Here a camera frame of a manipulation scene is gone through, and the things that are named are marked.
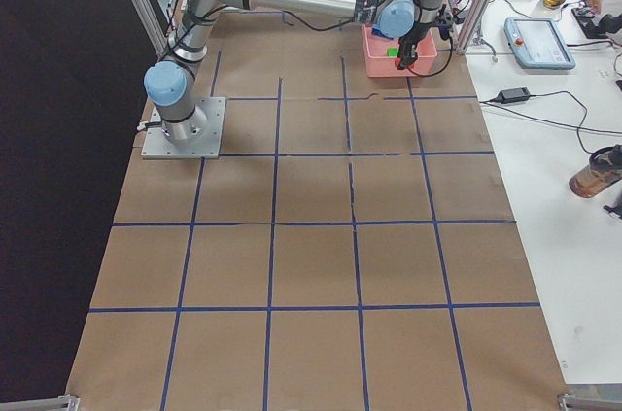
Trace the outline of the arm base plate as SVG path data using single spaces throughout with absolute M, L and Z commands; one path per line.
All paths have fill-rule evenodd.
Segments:
M 225 119 L 225 97 L 198 97 L 193 115 L 171 123 L 160 118 L 153 107 L 141 156 L 144 159 L 217 159 L 220 154 Z

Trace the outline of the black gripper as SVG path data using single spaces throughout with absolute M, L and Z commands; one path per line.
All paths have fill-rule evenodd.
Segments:
M 453 26 L 453 16 L 446 5 L 429 9 L 415 8 L 415 20 L 411 29 L 398 39 L 396 68 L 409 70 L 418 59 L 417 47 L 432 28 L 437 28 L 442 40 L 447 40 Z

